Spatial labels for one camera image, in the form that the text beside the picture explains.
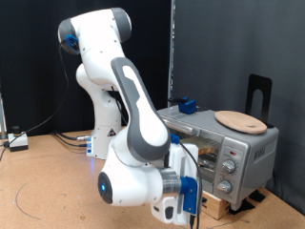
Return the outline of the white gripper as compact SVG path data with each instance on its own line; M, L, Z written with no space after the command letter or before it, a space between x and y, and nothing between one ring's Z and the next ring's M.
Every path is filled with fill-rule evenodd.
M195 145L171 145L169 166L175 171L180 182L180 191L175 198L173 209L173 223L177 225L189 224L191 216L197 213L197 158L198 148Z

